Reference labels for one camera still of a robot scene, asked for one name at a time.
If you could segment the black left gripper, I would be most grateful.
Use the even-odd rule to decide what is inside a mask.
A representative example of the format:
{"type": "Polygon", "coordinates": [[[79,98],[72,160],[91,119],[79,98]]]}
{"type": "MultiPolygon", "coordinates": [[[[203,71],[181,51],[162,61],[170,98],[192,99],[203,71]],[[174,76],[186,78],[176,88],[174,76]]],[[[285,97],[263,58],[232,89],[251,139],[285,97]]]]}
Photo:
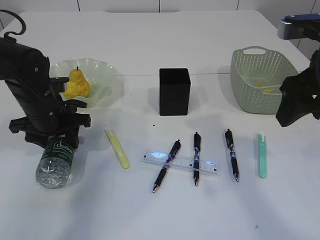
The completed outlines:
{"type": "Polygon", "coordinates": [[[25,79],[10,79],[8,87],[18,101],[25,117],[13,119],[9,130],[13,134],[25,133],[25,141],[44,148],[49,138],[65,135],[71,146],[79,145],[79,129],[89,128],[89,114],[77,113],[77,108],[86,108],[87,104],[79,100],[62,100],[50,84],[50,77],[44,82],[44,88],[39,84],[28,83],[25,79]]]}

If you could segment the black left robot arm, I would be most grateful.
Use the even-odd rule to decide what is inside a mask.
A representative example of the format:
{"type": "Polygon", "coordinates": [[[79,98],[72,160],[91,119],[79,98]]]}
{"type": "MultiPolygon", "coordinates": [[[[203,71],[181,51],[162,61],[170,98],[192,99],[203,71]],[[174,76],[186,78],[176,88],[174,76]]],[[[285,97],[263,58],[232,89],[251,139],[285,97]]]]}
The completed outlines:
{"type": "Polygon", "coordinates": [[[74,149],[79,146],[79,129],[89,128],[89,114],[77,113],[87,104],[63,100],[68,77],[50,77],[50,60],[39,50],[19,44],[14,39],[0,39],[0,78],[25,113],[13,119],[9,130],[25,133],[25,141],[45,148],[49,139],[65,136],[74,149]]]}

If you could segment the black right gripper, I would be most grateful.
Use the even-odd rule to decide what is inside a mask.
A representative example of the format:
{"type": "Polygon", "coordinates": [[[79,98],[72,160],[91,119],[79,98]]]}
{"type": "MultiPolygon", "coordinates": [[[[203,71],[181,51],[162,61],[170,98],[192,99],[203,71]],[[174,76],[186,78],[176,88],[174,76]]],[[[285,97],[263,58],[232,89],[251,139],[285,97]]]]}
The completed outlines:
{"type": "Polygon", "coordinates": [[[282,127],[288,127],[309,114],[319,120],[320,51],[313,53],[307,69],[286,77],[279,89],[282,97],[275,117],[282,127]]]}

